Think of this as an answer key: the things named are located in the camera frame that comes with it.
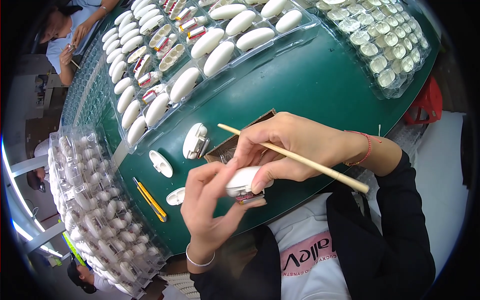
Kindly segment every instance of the light blue shirt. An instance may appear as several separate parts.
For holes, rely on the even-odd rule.
[[[72,42],[72,37],[77,27],[81,23],[85,22],[85,20],[88,19],[94,12],[96,12],[101,3],[102,3],[102,0],[72,0],[70,1],[70,3],[68,3],[68,5],[82,6],[83,9],[81,11],[77,11],[76,13],[70,15],[70,17],[72,18],[72,26],[70,27],[71,32],[67,34],[65,38],[57,38],[54,41],[48,42],[47,58],[52,64],[52,66],[55,68],[55,70],[57,71],[57,74],[60,74],[61,72],[60,59],[59,59],[60,53],[62,52],[61,49],[65,49],[65,46],[67,46],[67,44],[70,44]],[[83,52],[86,49],[86,44],[90,39],[90,37],[92,36],[92,33],[95,31],[95,28],[97,27],[98,24],[99,22],[96,22],[92,26],[92,29],[82,39],[77,49],[73,53],[73,55],[83,54]]]

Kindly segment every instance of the red string bracelet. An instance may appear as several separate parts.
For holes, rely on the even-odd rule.
[[[367,151],[367,154],[365,155],[364,158],[362,158],[360,161],[356,162],[356,163],[345,163],[345,165],[351,167],[351,166],[356,166],[356,165],[359,165],[361,164],[365,159],[367,159],[368,156],[370,156],[370,152],[372,152],[372,141],[370,139],[370,137],[374,138],[377,142],[381,143],[382,141],[380,141],[379,139],[371,136],[371,135],[368,135],[366,133],[363,133],[363,132],[358,132],[358,131],[351,131],[351,130],[344,130],[345,132],[353,132],[353,133],[358,133],[358,134],[361,134],[363,136],[365,136],[368,140],[368,151]]]

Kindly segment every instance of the stacked plastic trays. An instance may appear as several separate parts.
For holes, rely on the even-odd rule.
[[[50,188],[78,253],[94,272],[138,299],[171,256],[122,187],[101,130],[50,134]]]
[[[373,78],[374,92],[380,91],[385,98],[402,96],[431,50],[405,7],[397,0],[308,1],[357,50]]]
[[[107,88],[130,153],[185,101],[207,101],[317,36],[318,24],[293,0],[135,1],[102,35]]]

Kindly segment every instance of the silver bangle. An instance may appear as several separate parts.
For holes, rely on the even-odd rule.
[[[211,264],[213,262],[213,260],[215,259],[215,252],[213,252],[213,257],[212,257],[211,261],[207,262],[206,264],[196,264],[190,259],[190,257],[188,257],[188,247],[190,247],[190,243],[188,243],[187,248],[185,249],[185,254],[187,255],[187,259],[188,259],[189,262],[191,262],[193,265],[195,265],[197,267],[206,267],[209,264]]]

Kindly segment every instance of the pink printed logo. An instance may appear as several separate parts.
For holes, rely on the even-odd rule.
[[[318,262],[336,258],[330,231],[318,233],[280,253],[282,276],[308,273]]]

